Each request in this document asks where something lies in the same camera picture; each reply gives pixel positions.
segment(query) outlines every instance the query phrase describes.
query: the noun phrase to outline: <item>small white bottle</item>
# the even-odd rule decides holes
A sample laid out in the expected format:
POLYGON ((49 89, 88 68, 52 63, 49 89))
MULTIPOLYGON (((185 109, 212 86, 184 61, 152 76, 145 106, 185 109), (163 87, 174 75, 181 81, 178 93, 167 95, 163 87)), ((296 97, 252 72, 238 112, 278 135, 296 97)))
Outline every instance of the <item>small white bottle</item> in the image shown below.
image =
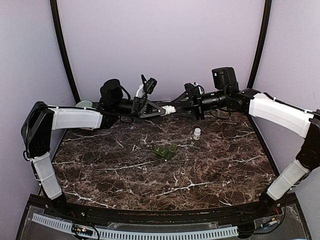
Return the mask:
POLYGON ((194 140, 199 140, 199 139, 200 139, 200 134, 201 134, 201 129, 197 127, 197 128, 194 130, 193 139, 194 139, 194 140))

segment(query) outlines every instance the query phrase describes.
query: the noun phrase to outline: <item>black bracket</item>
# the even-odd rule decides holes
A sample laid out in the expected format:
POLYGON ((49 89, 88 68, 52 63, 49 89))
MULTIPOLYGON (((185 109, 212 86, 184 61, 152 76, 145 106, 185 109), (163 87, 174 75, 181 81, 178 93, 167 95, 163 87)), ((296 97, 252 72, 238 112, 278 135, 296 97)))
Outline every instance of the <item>black bracket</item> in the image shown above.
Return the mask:
MULTIPOLYGON (((137 111, 141 107, 141 105, 144 104, 144 101, 145 100, 143 98, 134 97, 131 112, 134 113, 135 111, 137 111)), ((144 118, 161 116, 161 115, 164 115, 165 113, 166 113, 166 110, 164 110, 162 107, 156 105, 152 101, 147 100, 143 108, 138 113, 138 116, 141 119, 144 119, 144 118)))
POLYGON ((194 106, 193 97, 201 95, 199 87, 191 83, 186 83, 184 85, 184 89, 184 93, 171 101, 172 106, 181 108, 192 108, 194 106))

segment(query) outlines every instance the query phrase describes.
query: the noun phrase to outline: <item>gray surface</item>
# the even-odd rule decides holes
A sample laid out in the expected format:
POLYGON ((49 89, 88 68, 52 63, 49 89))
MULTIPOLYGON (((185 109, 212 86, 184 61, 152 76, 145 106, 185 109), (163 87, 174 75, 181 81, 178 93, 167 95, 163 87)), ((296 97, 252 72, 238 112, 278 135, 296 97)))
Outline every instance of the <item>gray surface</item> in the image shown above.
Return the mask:
MULTIPOLYGON (((320 1, 273 1, 268 34, 255 89, 312 110, 320 109, 320 1)), ((257 125, 274 160, 283 171, 300 150, 303 139, 265 120, 257 125)), ((314 239, 320 239, 320 170, 295 192, 314 239)))
MULTIPOLYGON (((1 239, 13 240, 29 194, 39 189, 22 156, 21 126, 36 101, 74 102, 50 2, 4 0, 0 5, 0 232, 1 239)), ((61 134, 53 134, 53 150, 61 134)))
POLYGON ((21 233, 21 237, 19 240, 27 240, 30 238, 30 235, 32 235, 33 231, 34 231, 34 224, 33 224, 33 217, 34 214, 43 214, 44 213, 44 209, 36 207, 36 206, 30 206, 28 213, 24 219, 24 225, 22 226, 22 233, 21 233))
POLYGON ((112 78, 133 95, 140 75, 158 84, 152 100, 173 100, 211 70, 235 69, 241 88, 254 60, 264 0, 59 0, 64 39, 82 100, 98 101, 112 78))

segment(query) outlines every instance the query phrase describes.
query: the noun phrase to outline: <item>dark marble surface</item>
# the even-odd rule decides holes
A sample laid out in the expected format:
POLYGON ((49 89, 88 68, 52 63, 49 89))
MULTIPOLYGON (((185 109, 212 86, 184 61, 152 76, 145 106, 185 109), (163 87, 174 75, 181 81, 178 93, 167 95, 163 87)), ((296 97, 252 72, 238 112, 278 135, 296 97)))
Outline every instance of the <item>dark marble surface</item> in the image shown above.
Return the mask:
POLYGON ((194 210, 258 200, 275 179, 247 117, 172 114, 68 130, 53 166, 69 202, 124 210, 194 210), (193 140, 195 128, 200 140, 193 140), (155 146, 178 145, 168 161, 155 146))

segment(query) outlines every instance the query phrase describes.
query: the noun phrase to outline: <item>white cap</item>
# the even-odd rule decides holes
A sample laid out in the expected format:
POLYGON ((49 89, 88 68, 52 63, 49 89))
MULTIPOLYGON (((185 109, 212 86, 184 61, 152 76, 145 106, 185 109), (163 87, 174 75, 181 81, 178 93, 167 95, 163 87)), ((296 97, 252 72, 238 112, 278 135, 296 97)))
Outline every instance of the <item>white cap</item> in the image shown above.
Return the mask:
POLYGON ((200 136, 200 134, 201 134, 201 129, 197 127, 197 128, 194 130, 194 135, 198 137, 198 136, 200 136))

